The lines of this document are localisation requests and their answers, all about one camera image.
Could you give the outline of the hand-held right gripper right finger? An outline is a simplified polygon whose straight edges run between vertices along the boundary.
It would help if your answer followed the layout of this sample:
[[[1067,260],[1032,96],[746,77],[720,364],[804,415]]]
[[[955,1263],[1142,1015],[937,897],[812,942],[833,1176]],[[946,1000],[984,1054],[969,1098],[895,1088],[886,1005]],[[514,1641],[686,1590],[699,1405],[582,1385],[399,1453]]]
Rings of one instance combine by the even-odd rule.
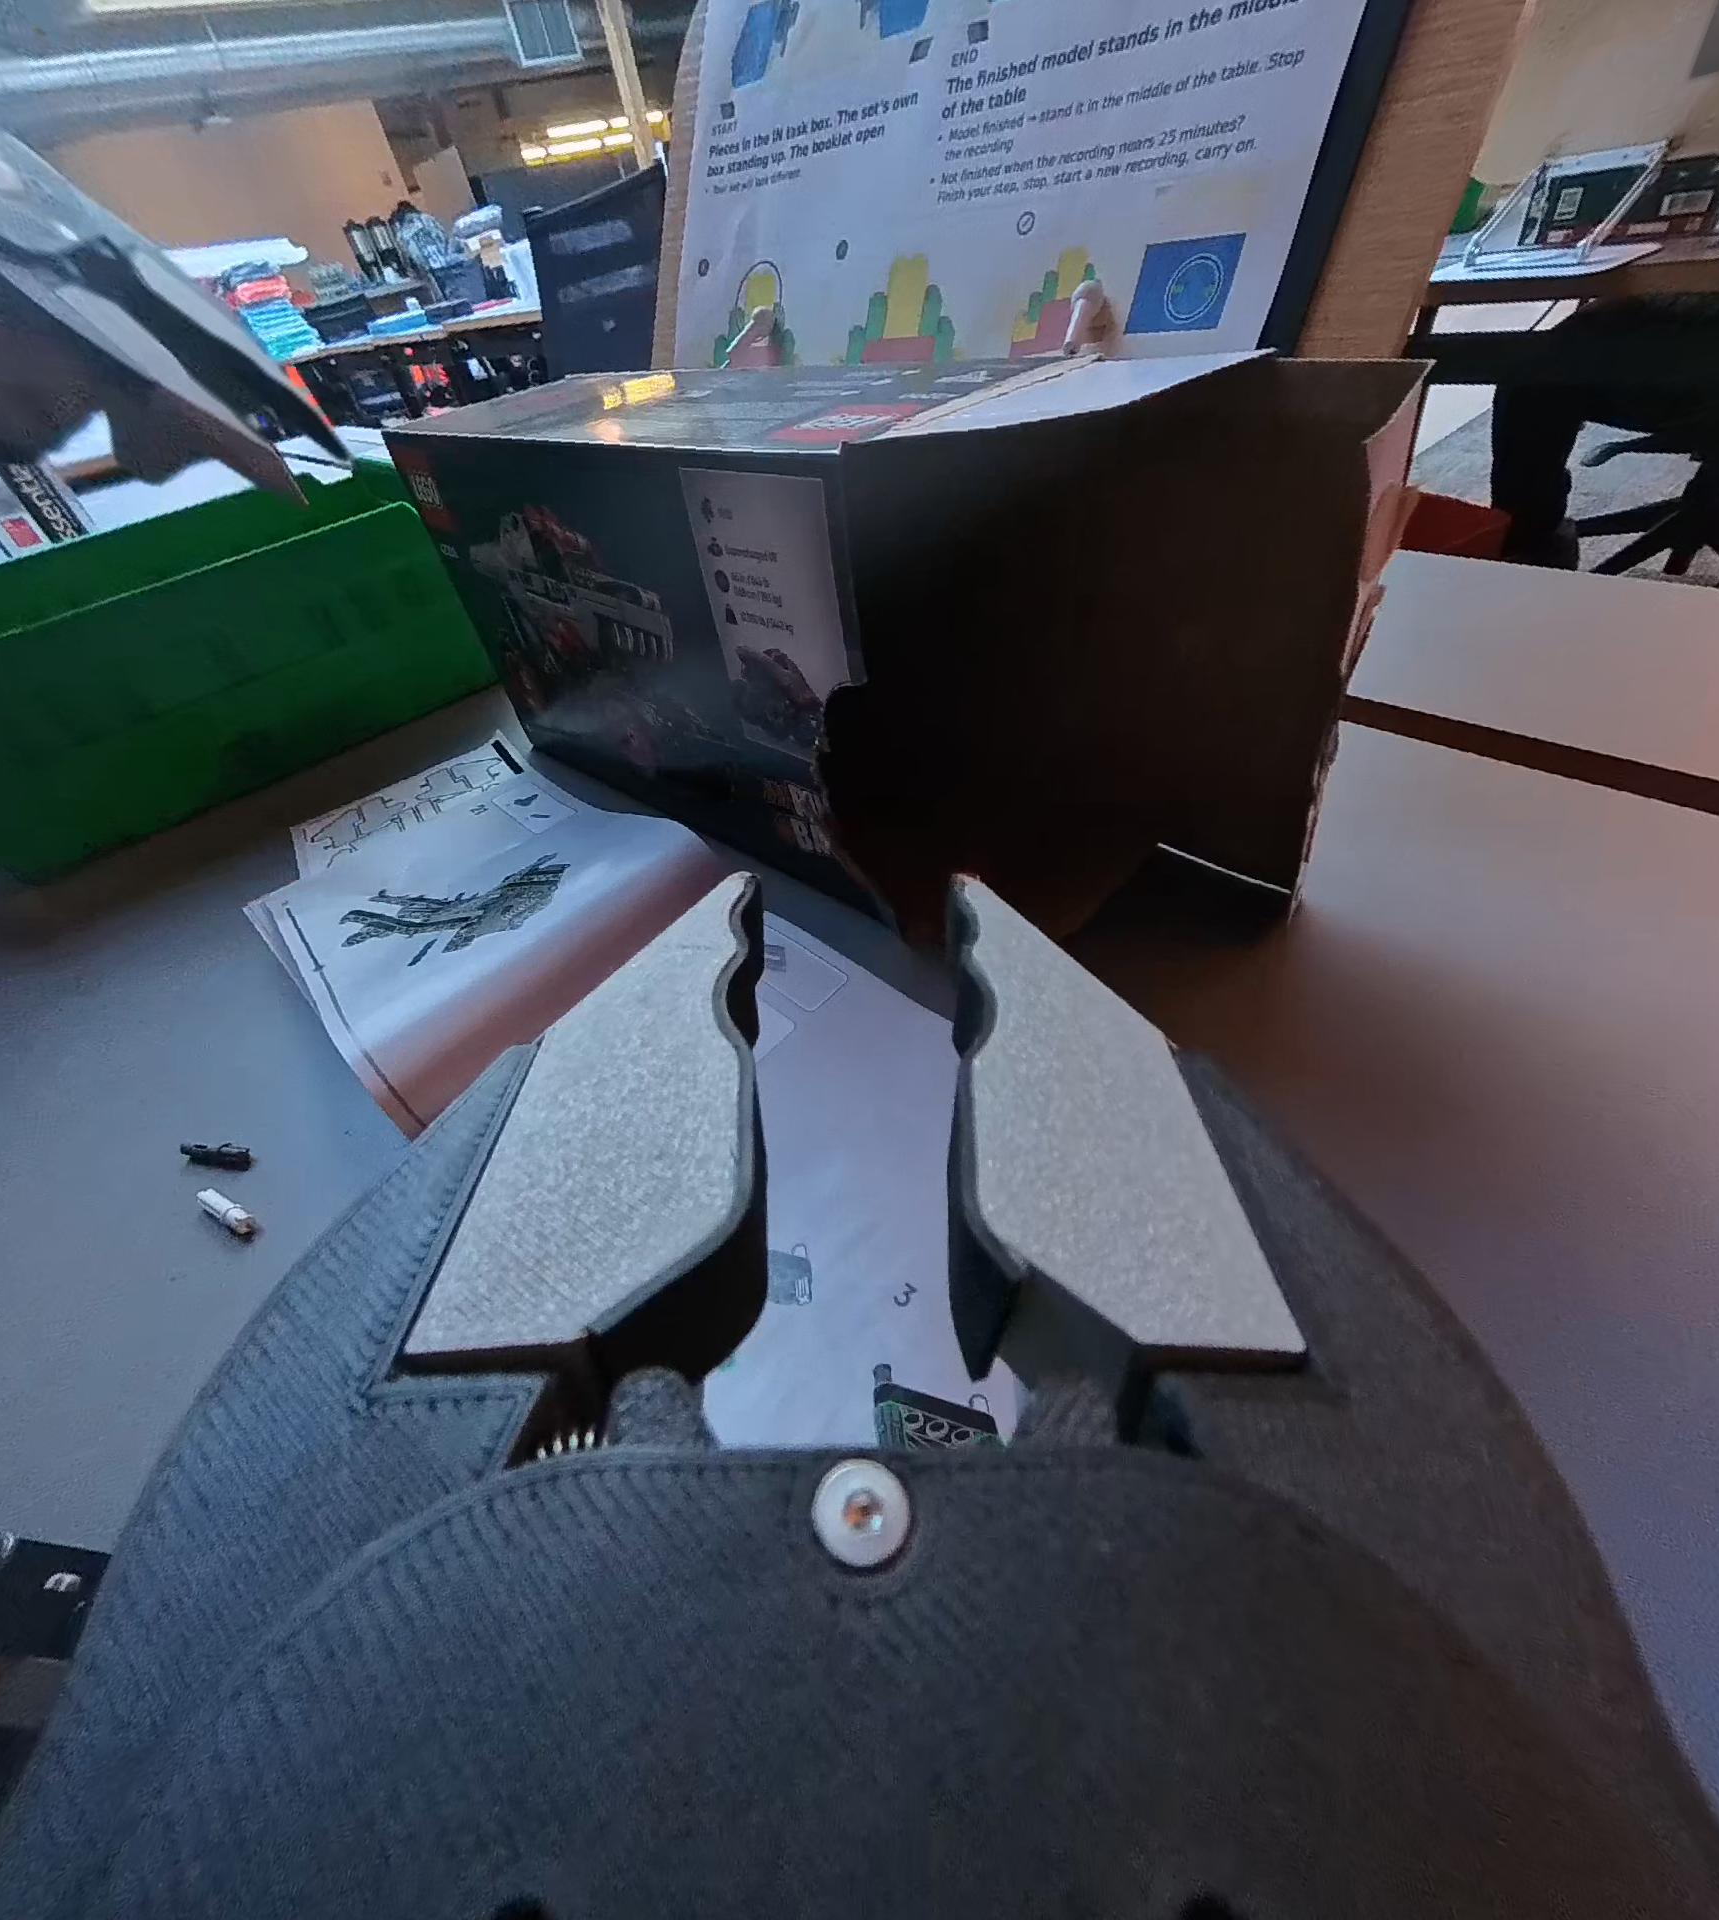
[[[1170,1371],[1289,1373],[1307,1337],[1153,1019],[981,876],[959,986],[951,1324],[971,1378],[1097,1386],[1135,1435]]]

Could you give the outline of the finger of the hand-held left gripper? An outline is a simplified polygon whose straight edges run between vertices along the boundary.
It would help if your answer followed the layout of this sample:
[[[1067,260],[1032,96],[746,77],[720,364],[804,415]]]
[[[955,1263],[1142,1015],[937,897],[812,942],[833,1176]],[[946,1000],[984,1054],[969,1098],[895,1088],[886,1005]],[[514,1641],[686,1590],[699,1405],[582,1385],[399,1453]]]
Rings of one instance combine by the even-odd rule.
[[[290,378],[242,313],[134,229],[107,226],[75,239],[46,266],[85,323],[157,387],[175,385],[226,410],[270,445],[310,440],[328,459],[350,462],[310,388]]]
[[[219,462],[246,485],[301,499],[300,479],[281,451],[229,412],[191,412],[175,401],[110,401],[108,429],[118,466],[162,485],[183,466]]]

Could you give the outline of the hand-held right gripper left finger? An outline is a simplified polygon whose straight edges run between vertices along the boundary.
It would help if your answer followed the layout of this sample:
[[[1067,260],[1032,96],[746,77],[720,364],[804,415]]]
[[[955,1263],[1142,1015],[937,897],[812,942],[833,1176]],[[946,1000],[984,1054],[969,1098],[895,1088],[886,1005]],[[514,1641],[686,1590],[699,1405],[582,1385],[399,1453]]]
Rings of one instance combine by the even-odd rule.
[[[530,1048],[441,1228],[407,1376],[533,1386],[505,1456],[597,1446],[626,1378],[686,1386],[768,1301],[763,883],[724,876]]]

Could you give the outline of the green plastic bin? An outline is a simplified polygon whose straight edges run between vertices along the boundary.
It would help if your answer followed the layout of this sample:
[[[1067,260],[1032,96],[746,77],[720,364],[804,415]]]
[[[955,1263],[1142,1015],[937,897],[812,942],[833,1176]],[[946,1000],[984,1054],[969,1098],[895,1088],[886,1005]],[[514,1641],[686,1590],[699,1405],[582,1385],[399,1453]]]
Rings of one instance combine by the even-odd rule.
[[[406,476],[0,563],[0,866],[44,882],[490,685]]]

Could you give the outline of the open lego instruction booklet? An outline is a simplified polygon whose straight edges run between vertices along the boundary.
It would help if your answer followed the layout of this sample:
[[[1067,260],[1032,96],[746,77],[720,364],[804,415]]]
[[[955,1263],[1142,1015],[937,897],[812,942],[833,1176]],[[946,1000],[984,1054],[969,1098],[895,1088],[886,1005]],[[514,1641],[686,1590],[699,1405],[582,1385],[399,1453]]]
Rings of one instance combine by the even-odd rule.
[[[418,1135],[536,1040],[727,862],[570,795],[490,744],[295,829],[298,880],[244,912],[394,1122]],[[706,1378],[730,1444],[981,1444],[1015,1378],[971,1378],[946,1294],[951,1023],[765,910],[763,1319]]]

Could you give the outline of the black lego set box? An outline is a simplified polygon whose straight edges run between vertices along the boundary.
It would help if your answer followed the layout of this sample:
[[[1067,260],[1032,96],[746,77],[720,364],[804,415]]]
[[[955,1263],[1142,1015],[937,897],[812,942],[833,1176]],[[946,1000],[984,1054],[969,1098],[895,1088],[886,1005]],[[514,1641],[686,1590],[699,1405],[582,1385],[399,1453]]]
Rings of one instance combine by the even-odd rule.
[[[1289,910],[1411,514],[1414,359],[563,377],[386,429],[536,748],[934,939],[1156,852]]]

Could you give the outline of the background table with supplies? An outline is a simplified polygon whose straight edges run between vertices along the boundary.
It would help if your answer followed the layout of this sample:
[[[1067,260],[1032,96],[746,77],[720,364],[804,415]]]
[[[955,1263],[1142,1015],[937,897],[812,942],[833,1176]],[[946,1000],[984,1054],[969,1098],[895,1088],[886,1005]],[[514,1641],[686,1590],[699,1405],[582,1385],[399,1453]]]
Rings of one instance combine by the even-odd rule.
[[[295,239],[172,248],[334,423],[379,427],[548,382],[530,246],[501,206],[451,226],[411,201],[342,229],[353,266]]]

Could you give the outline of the black divider panel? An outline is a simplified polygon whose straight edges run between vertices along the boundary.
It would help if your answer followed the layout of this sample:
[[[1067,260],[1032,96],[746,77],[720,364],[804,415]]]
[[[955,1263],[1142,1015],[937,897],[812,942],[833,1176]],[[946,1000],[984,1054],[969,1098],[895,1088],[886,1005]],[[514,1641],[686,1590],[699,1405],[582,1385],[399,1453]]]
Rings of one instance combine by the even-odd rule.
[[[523,214],[548,378],[652,368],[663,214],[661,161]]]

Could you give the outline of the white task instruction poster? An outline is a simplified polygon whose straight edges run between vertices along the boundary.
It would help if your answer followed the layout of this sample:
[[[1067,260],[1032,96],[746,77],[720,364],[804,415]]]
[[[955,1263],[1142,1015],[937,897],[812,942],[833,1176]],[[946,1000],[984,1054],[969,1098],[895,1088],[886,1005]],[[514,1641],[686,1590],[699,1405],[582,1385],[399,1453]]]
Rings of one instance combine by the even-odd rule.
[[[675,367],[1297,351],[1411,4],[696,4]]]

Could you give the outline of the black office chair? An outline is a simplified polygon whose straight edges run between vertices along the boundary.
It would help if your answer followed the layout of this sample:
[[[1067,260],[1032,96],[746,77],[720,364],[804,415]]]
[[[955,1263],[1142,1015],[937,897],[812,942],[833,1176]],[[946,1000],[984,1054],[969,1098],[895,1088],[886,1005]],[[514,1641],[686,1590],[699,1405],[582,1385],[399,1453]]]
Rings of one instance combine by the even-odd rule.
[[[1568,514],[1568,462],[1586,427],[1616,427],[1649,450],[1719,459],[1719,293],[1598,298],[1581,303],[1558,332],[1586,344],[1596,378],[1496,388],[1490,506],[1509,523],[1503,559],[1576,569],[1581,538]]]

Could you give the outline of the background wooden desk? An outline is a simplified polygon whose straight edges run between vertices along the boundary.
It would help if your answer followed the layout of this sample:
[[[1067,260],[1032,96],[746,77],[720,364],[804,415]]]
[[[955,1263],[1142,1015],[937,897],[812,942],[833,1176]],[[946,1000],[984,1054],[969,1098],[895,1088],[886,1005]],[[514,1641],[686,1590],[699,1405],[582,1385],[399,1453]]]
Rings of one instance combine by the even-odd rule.
[[[1558,263],[1543,251],[1532,251],[1515,266],[1483,255],[1465,269],[1454,255],[1431,275],[1421,293],[1421,309],[1703,293],[1719,293],[1719,231],[1666,239],[1649,248],[1616,243],[1594,251],[1581,263]]]

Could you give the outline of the wooden poster board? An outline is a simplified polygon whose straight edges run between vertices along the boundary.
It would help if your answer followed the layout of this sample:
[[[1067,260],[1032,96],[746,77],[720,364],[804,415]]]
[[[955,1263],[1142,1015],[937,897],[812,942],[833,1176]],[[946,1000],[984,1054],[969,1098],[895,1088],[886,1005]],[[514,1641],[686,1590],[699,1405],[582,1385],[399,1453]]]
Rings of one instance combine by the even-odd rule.
[[[1533,9],[1368,4],[1263,346],[1403,348]]]

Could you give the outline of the clear acrylic stand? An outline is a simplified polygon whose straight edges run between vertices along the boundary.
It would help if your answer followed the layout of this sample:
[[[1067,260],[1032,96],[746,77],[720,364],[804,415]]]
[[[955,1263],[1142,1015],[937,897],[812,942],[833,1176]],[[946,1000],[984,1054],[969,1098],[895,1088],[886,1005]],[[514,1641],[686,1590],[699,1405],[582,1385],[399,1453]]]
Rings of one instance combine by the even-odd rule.
[[[1471,234],[1469,274],[1583,263],[1660,178],[1666,142],[1545,156]]]

